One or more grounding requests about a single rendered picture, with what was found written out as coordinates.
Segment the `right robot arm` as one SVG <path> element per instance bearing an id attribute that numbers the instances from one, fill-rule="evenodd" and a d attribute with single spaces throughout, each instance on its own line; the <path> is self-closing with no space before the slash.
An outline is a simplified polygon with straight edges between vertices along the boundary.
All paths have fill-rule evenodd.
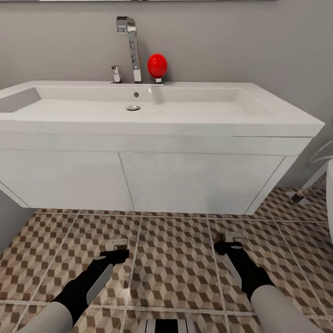
<path id="1" fill-rule="evenodd" d="M 273 284 L 262 267 L 248 257 L 241 243 L 243 232 L 225 232 L 225 242 L 214 243 L 214 250 L 225 262 L 252 305 L 265 333 L 324 333 Z"/>

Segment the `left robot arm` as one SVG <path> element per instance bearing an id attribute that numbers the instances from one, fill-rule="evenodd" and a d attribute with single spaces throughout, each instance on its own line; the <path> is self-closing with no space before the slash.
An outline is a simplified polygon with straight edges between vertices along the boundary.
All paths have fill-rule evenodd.
<path id="1" fill-rule="evenodd" d="M 17 333 L 70 333 L 77 320 L 109 281 L 116 264 L 125 263 L 129 239 L 112 239 L 107 251 L 100 252 L 86 271 L 70 281 L 62 292 Z"/>

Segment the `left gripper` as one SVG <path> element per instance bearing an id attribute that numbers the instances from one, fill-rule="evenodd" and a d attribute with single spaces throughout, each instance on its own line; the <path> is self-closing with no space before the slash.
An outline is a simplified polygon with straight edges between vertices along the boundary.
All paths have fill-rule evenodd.
<path id="1" fill-rule="evenodd" d="M 127 251 L 125 251 L 125 249 L 121 249 L 121 250 L 116 250 L 116 251 L 100 252 L 100 255 L 103 255 L 103 254 L 113 255 L 113 257 L 115 258 L 115 265 L 116 265 L 116 264 L 120 264 L 120 263 L 125 263 L 125 260 L 127 258 L 129 258 L 129 249 L 127 249 Z"/>

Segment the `robot trunk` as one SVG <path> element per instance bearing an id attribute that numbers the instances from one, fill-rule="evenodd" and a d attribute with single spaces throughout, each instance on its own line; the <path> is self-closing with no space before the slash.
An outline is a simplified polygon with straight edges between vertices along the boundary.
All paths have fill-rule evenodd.
<path id="1" fill-rule="evenodd" d="M 196 333 L 191 319 L 141 319 L 136 333 Z"/>

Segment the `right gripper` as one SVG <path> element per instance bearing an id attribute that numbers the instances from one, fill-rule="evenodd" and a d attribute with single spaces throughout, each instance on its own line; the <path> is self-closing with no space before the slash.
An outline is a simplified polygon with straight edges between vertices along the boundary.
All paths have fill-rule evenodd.
<path id="1" fill-rule="evenodd" d="M 232 242 L 232 243 L 217 242 L 217 243 L 214 243 L 214 250 L 217 251 L 217 253 L 218 253 L 219 255 L 225 256 L 226 248 L 227 248 L 229 245 L 237 245 L 237 246 L 242 247 L 242 244 L 241 244 L 241 243 L 237 243 L 237 242 Z M 243 248 L 243 247 L 242 247 L 242 248 Z"/>

